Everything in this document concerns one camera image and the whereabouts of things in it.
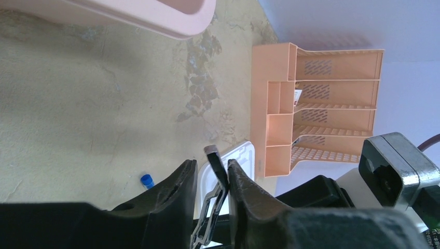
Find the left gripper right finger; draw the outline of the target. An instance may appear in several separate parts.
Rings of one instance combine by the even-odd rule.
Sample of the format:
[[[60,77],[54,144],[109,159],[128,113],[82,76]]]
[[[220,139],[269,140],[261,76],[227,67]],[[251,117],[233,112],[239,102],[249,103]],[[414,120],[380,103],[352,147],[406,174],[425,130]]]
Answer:
[[[293,208],[228,161],[233,248],[428,248],[411,220],[394,209]]]

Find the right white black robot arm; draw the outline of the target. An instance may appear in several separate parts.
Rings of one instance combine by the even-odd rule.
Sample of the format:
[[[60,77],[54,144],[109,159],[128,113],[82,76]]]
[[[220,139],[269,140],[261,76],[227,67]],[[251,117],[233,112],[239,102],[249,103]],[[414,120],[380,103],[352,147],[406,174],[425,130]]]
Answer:
[[[398,132],[370,137],[357,169],[336,180],[318,175],[278,198],[294,208],[394,208],[439,248],[439,168],[424,153],[437,143],[439,135],[419,146]]]

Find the metal crucible tongs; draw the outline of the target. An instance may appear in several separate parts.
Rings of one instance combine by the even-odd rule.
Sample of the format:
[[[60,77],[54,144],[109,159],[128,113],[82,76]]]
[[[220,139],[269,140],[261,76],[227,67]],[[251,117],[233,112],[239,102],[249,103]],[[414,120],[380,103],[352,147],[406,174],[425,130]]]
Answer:
[[[204,197],[197,225],[191,235],[190,248],[201,248],[212,241],[219,213],[229,192],[227,173],[216,145],[206,146],[204,152],[215,173],[217,183]]]

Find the pink plastic bin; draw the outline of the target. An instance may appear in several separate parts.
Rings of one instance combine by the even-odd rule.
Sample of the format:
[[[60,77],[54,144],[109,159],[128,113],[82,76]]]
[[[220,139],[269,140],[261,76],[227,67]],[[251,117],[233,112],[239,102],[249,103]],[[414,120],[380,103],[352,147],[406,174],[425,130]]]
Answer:
[[[21,11],[53,22],[105,25],[119,21],[177,40],[204,32],[215,8],[216,1],[1,1],[1,9]]]

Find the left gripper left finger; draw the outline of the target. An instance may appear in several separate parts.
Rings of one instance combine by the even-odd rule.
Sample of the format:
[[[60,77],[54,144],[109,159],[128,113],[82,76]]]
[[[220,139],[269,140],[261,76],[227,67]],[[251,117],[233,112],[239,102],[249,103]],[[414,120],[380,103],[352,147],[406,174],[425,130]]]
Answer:
[[[1,205],[1,248],[189,248],[196,160],[113,210],[82,202]]]

